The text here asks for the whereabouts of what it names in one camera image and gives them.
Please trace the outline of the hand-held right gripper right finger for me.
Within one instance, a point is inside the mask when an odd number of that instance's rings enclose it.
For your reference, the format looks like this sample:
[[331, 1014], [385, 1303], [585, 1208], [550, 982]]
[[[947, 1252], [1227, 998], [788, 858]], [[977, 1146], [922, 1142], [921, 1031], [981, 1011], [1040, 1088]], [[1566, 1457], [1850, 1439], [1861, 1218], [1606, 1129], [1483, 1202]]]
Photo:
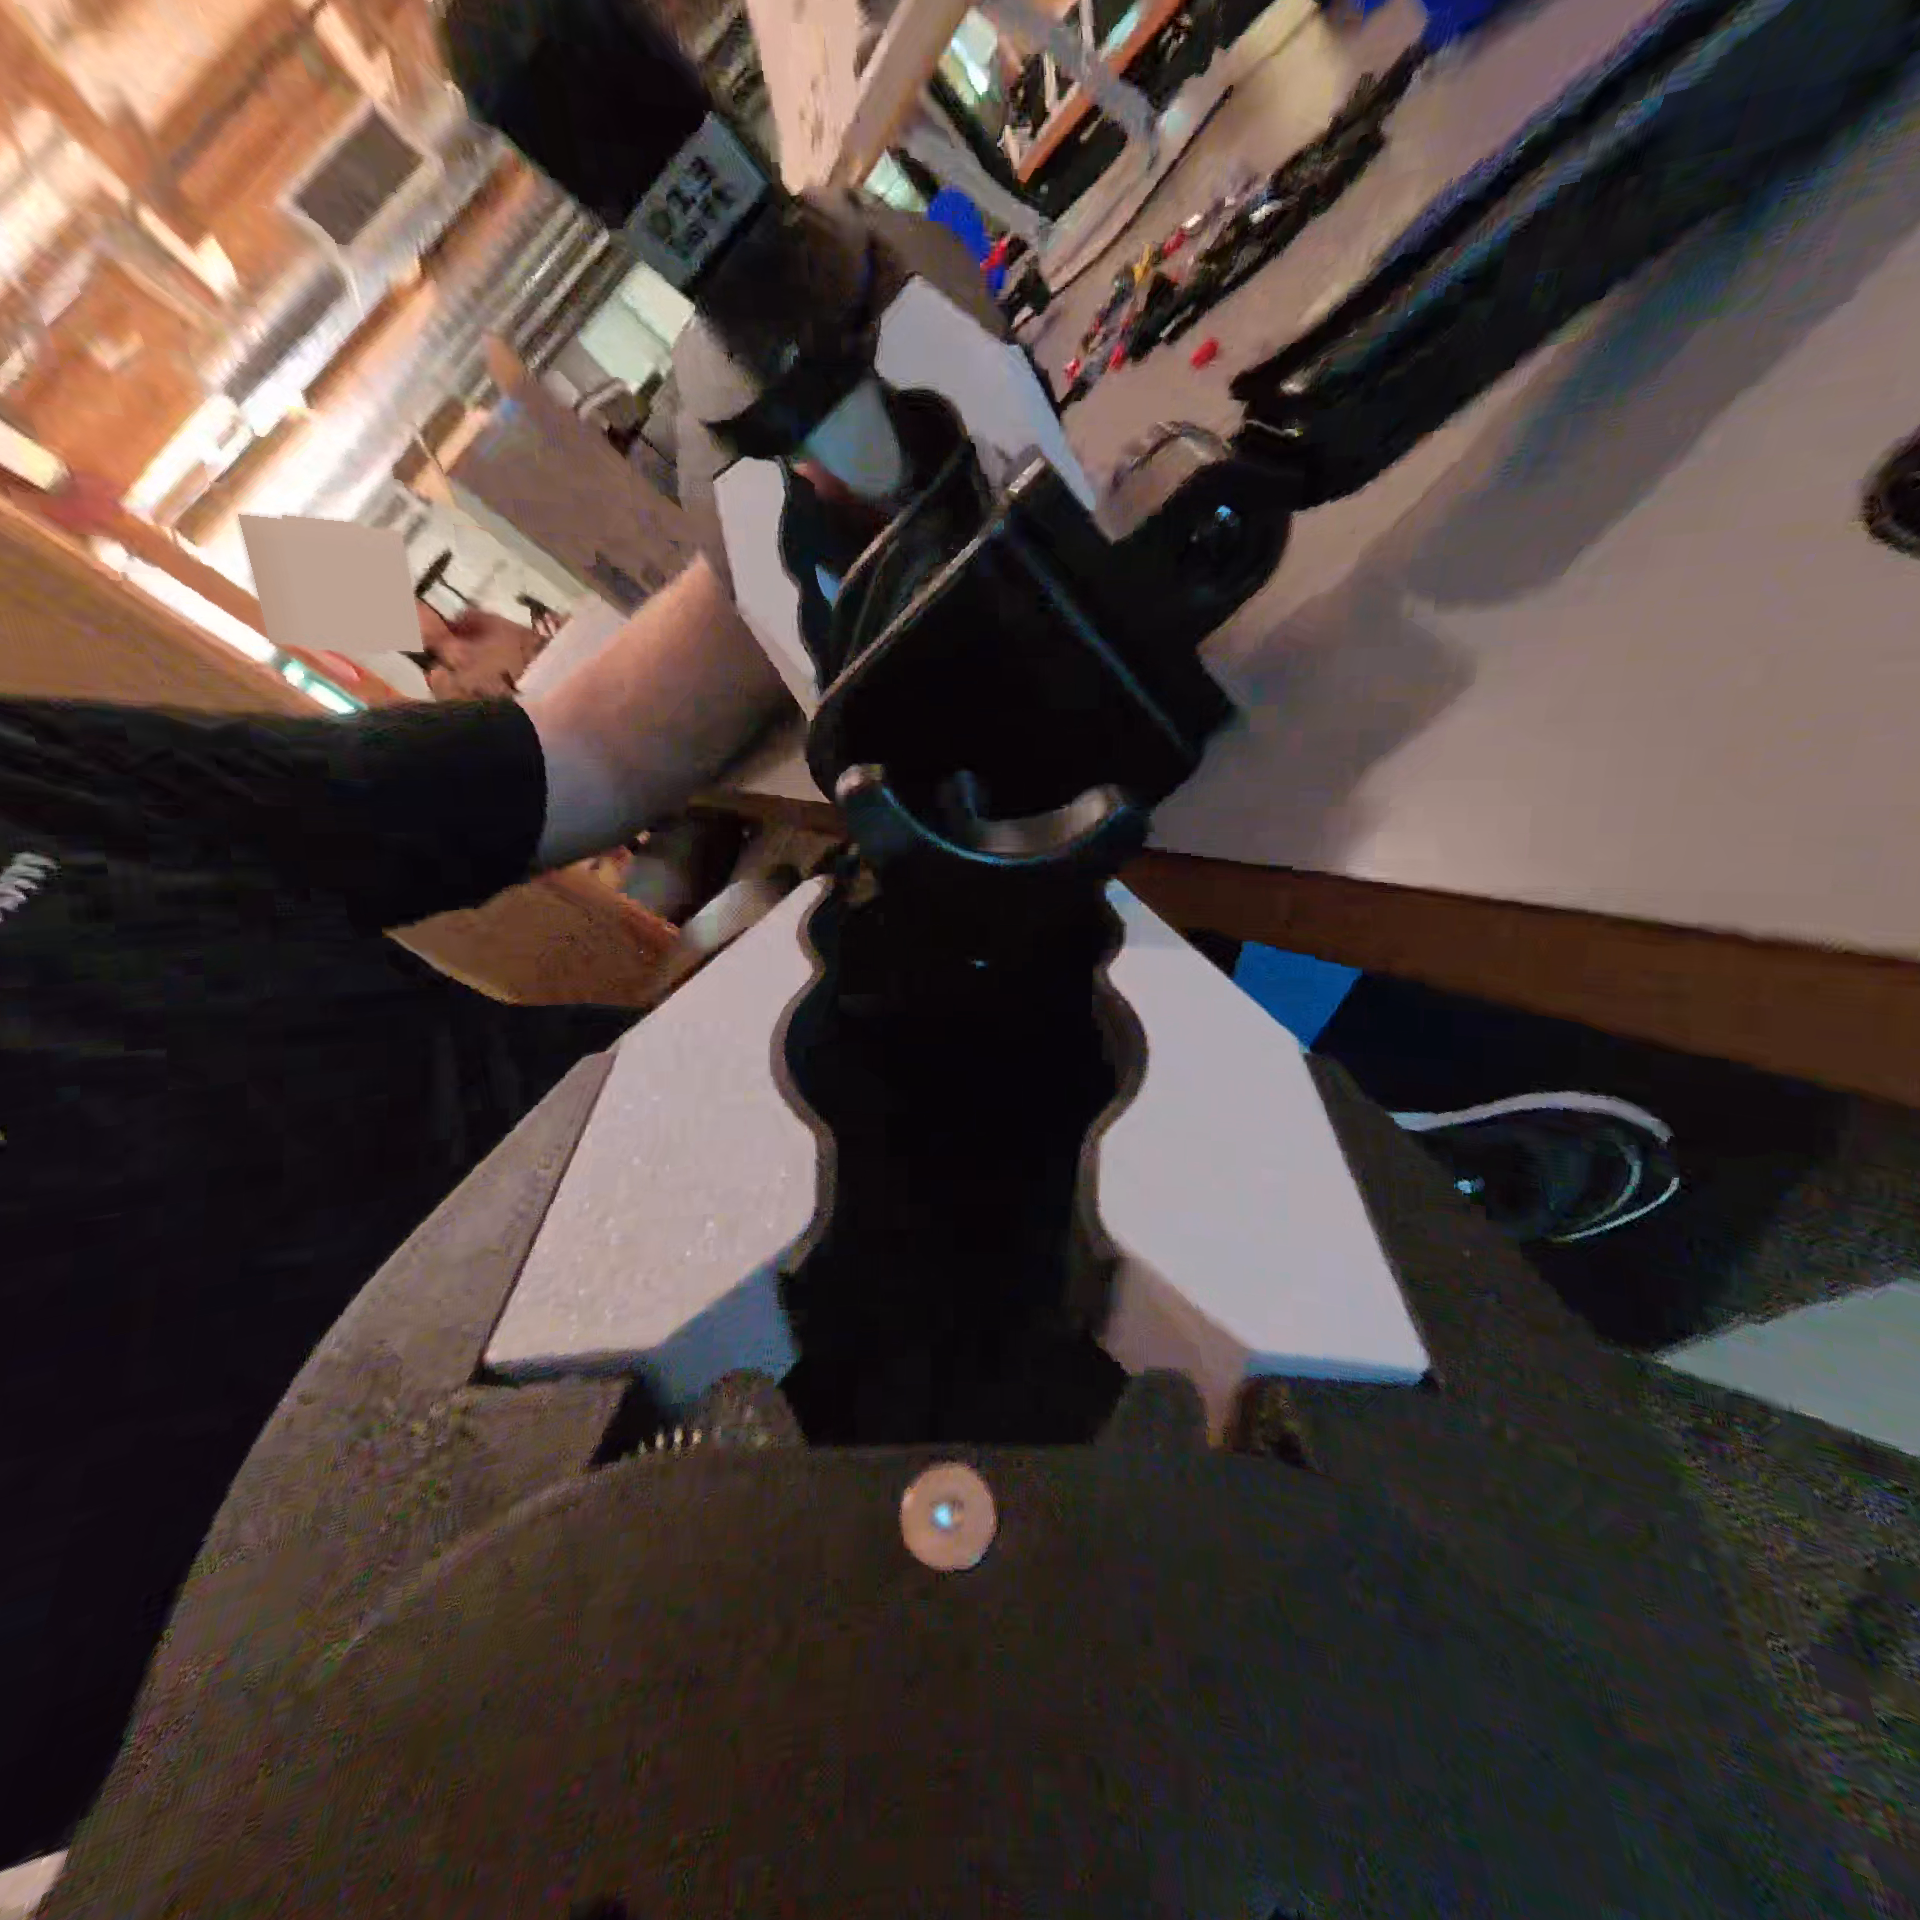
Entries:
[[1182, 1375], [1212, 1437], [1261, 1378], [1419, 1387], [1422, 1334], [1305, 1048], [1125, 887], [1107, 904], [1136, 1054], [1092, 1139], [1103, 1352]]

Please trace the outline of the person's left forearm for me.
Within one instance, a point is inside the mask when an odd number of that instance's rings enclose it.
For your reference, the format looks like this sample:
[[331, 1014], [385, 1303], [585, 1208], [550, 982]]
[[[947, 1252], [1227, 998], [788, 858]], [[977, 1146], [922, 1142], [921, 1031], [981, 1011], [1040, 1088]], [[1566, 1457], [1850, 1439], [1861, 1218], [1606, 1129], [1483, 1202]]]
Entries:
[[515, 706], [547, 782], [534, 869], [554, 872], [678, 814], [793, 704], [722, 572], [699, 557], [597, 653], [538, 669]]

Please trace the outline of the black desk clamp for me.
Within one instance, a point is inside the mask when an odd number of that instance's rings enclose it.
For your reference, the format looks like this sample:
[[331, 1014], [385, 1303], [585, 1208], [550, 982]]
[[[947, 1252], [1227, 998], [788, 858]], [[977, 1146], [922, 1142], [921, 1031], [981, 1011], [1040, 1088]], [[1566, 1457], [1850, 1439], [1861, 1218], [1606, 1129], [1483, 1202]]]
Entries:
[[970, 440], [852, 565], [807, 765], [880, 891], [924, 920], [1054, 918], [1144, 850], [1233, 716], [1201, 644], [1290, 518], [1233, 462], [1109, 538], [1043, 460], [995, 487]]

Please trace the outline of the person's shoe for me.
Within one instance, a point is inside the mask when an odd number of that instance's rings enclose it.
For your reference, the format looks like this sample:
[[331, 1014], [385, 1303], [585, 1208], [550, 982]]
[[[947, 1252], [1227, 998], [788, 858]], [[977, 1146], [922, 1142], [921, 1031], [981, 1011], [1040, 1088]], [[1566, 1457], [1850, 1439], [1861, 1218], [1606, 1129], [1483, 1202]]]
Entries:
[[1392, 1121], [1520, 1246], [1620, 1232], [1682, 1189], [1671, 1128], [1613, 1095], [1542, 1090]]

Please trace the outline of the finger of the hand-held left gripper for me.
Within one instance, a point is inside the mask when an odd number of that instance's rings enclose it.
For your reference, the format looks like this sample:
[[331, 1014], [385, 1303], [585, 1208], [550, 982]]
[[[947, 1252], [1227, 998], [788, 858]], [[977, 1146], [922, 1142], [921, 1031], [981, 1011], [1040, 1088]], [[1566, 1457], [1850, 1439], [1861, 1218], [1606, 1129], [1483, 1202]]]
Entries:
[[1092, 478], [1028, 354], [997, 340], [922, 276], [880, 316], [875, 369], [894, 391], [947, 403], [997, 487], [1043, 464], [1085, 512], [1096, 512]]
[[812, 720], [833, 676], [836, 578], [817, 552], [815, 497], [804, 485], [795, 508], [795, 481], [781, 462], [746, 460], [719, 477], [713, 495], [735, 608], [804, 720]]

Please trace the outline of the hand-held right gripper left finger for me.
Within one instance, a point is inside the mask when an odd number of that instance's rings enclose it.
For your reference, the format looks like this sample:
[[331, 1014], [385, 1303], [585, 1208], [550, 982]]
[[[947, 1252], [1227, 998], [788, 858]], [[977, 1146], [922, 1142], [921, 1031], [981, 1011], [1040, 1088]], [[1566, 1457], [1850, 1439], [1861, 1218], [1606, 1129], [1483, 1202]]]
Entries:
[[815, 1222], [817, 1134], [777, 1063], [827, 889], [793, 889], [618, 1042], [489, 1336], [492, 1377], [631, 1377], [684, 1421], [727, 1375], [792, 1371], [781, 1273]]

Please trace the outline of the open cardboard box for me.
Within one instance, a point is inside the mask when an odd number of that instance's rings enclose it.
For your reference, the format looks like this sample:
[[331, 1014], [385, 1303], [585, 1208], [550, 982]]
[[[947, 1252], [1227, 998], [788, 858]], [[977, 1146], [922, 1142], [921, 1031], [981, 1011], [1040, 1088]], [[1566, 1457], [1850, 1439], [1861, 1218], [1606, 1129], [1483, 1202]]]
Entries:
[[485, 403], [468, 403], [396, 477], [522, 570], [636, 612], [694, 557], [687, 512], [498, 333], [484, 335], [480, 357]]

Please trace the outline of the ceiling air vent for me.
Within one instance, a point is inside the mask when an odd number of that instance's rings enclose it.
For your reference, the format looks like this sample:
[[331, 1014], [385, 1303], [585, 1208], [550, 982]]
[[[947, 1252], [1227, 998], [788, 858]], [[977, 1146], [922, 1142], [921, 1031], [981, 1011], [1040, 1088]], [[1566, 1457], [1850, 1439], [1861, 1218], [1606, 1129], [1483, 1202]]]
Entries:
[[366, 105], [283, 192], [283, 208], [333, 249], [364, 244], [431, 170], [394, 117]]

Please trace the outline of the pile of lego pieces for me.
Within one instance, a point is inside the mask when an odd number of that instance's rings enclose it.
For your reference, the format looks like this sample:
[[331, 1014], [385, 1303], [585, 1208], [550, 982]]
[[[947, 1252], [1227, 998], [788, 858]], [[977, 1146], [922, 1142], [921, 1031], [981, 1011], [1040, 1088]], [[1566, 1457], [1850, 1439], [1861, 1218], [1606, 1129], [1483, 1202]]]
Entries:
[[1331, 213], [1385, 152], [1387, 122], [1429, 56], [1416, 42], [1387, 68], [1361, 75], [1307, 147], [1233, 187], [1119, 269], [1077, 354], [1052, 382], [1057, 407], [1080, 405], [1107, 371], [1187, 337]]

